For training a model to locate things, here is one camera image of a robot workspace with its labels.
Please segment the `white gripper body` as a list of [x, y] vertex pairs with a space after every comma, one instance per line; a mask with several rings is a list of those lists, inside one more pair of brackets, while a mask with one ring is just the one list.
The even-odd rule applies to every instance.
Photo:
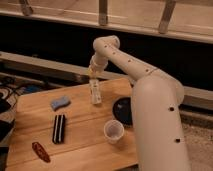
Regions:
[[98, 74], [101, 73], [103, 70], [104, 61], [97, 56], [93, 56], [88, 67], [89, 77], [96, 78]]

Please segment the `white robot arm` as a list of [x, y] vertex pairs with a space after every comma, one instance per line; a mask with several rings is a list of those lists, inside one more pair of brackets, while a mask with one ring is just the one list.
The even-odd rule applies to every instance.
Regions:
[[141, 171], [191, 171], [179, 105], [184, 87], [163, 70], [119, 49], [116, 36], [99, 37], [93, 42], [90, 73], [103, 71], [113, 63], [135, 84], [131, 112], [138, 165]]

